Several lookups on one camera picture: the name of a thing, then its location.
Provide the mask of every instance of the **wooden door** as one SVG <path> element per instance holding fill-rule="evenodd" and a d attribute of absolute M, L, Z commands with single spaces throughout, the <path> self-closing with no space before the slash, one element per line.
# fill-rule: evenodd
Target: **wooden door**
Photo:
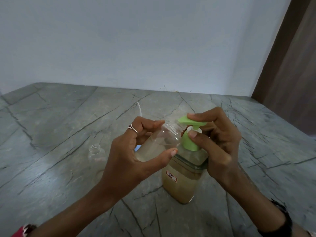
<path fill-rule="evenodd" d="M 293 1 L 288 12 L 297 9 L 297 4 L 291 7 Z M 279 46 L 275 42 L 252 97 L 301 131 L 316 136 L 316 0 L 296 1 L 300 1 L 301 10 L 291 14 L 292 23 L 285 16 L 282 26 L 287 22 L 288 29 L 281 26 L 278 36 L 282 38 L 276 38 Z"/>

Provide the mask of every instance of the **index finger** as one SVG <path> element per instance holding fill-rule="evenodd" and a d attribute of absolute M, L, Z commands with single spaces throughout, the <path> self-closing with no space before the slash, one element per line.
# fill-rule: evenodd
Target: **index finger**
<path fill-rule="evenodd" d="M 155 132 L 164 123 L 164 120 L 153 121 L 141 116 L 137 116 L 132 122 L 132 126 L 138 132 L 138 134 L 132 129 L 127 129 L 124 135 L 127 135 L 131 138 L 136 138 L 137 136 L 145 135 L 147 132 Z"/>
<path fill-rule="evenodd" d="M 188 113 L 187 117 L 199 122 L 214 122 L 215 125 L 222 131 L 227 131 L 234 127 L 230 119 L 220 107 L 215 107 L 203 113 Z"/>

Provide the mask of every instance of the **green pump dispenser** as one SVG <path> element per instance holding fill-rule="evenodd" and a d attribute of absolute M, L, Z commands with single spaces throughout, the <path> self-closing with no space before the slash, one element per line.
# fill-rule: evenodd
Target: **green pump dispenser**
<path fill-rule="evenodd" d="M 181 143 L 183 145 L 183 147 L 187 150 L 191 150 L 191 151 L 198 151 L 200 150 L 200 147 L 198 147 L 191 139 L 190 137 L 188 136 L 188 131 L 190 130 L 195 130 L 197 132 L 202 132 L 201 129 L 200 129 L 200 126 L 203 126 L 203 125 L 206 125 L 207 122 L 198 122 L 198 121 L 193 121 L 193 120 L 190 120 L 187 116 L 182 116 L 181 118 L 178 119 L 178 122 L 179 123 L 182 123 L 182 124 L 186 124 L 186 125 L 191 125 L 192 127 L 188 128 L 183 136 L 182 136 L 182 140 L 181 140 Z"/>

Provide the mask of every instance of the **person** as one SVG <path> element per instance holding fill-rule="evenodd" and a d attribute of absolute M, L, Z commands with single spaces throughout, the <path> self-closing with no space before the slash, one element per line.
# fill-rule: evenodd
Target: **person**
<path fill-rule="evenodd" d="M 207 151 L 208 174 L 241 205 L 262 236 L 312 236 L 292 223 L 286 208 L 267 199 L 239 169 L 238 148 L 241 133 L 221 108 L 216 107 L 204 113 L 187 116 L 195 121 L 208 122 L 202 134 L 190 131 L 189 137 Z M 147 162 L 140 162 L 135 158 L 134 148 L 143 144 L 150 133 L 160 128 L 163 123 L 163 120 L 152 121 L 136 117 L 125 133 L 113 140 L 103 176 L 96 186 L 83 198 L 38 228 L 29 225 L 19 231 L 27 234 L 27 237 L 77 236 L 90 222 L 108 211 L 141 181 L 165 167 L 177 153 L 177 149 L 172 148 Z"/>

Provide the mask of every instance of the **label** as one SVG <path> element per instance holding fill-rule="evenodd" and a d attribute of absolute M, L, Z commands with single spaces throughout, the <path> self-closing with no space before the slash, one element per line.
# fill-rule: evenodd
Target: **label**
<path fill-rule="evenodd" d="M 166 174 L 167 174 L 172 180 L 174 180 L 175 182 L 178 181 L 178 179 L 177 179 L 175 176 L 173 176 L 169 171 L 166 171 Z"/>

